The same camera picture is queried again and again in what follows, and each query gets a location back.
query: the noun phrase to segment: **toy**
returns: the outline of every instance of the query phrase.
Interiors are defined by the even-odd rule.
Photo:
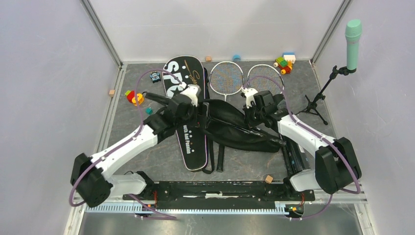
[[[282,57],[284,58],[284,60],[291,61],[291,63],[293,64],[296,62],[296,56],[294,55],[294,52],[284,52],[282,54]]]
[[[239,62],[239,61],[241,61],[241,57],[240,57],[239,55],[234,55],[234,56],[232,57],[232,61],[234,61],[234,62]]]
[[[284,60],[284,58],[282,57],[278,57],[275,62],[277,62],[279,65],[281,65],[282,67],[285,67],[288,65],[288,62],[286,60]]]
[[[138,100],[139,105],[144,101],[144,97],[142,96],[142,94],[140,94],[140,93],[137,94],[137,100]],[[135,97],[131,101],[134,104],[134,106],[137,106],[137,102],[136,102]]]
[[[153,83],[156,83],[156,82],[160,82],[161,81],[161,79],[160,79],[160,73],[157,72],[157,71],[151,72],[150,78],[151,78],[151,81]]]
[[[265,182],[270,184],[272,182],[273,178],[269,175],[267,175],[267,178],[265,178]]]
[[[114,97],[115,94],[115,90],[110,90],[110,92],[108,93],[109,96]]]
[[[153,113],[153,110],[152,110],[150,107],[148,107],[148,108],[146,108],[146,109],[145,109],[145,112],[146,112],[148,115],[151,115],[151,114]]]
[[[125,93],[125,95],[127,96],[128,102],[133,103],[133,98],[135,96],[135,92],[134,91],[127,91]]]
[[[281,69],[281,74],[291,73],[291,70],[293,70],[293,67],[285,66]]]

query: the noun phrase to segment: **toy car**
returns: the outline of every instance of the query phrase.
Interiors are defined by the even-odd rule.
[[[157,71],[151,72],[150,78],[151,78],[151,81],[153,83],[156,83],[156,82],[160,82],[161,81],[161,79],[160,79],[160,73],[157,72]]]

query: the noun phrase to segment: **racket strings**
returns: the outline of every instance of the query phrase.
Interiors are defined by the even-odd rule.
[[[283,87],[283,81],[281,75],[275,70],[273,67],[269,65],[257,65],[251,68],[248,74],[248,79],[255,77],[255,76],[266,76],[269,78],[274,79],[277,83]],[[276,95],[281,93],[282,91],[279,89],[277,85],[275,85],[272,81],[266,78],[257,78],[249,82],[249,87],[255,88],[258,92],[261,91],[270,91],[272,95]]]
[[[213,68],[209,82],[210,87],[218,94],[234,94],[241,90],[244,75],[237,64],[222,62]]]

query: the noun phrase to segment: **mint green microphone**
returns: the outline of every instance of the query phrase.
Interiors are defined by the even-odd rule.
[[[353,73],[357,68],[357,58],[359,57],[359,39],[362,35],[362,24],[360,20],[351,20],[346,26],[347,41],[347,69]]]

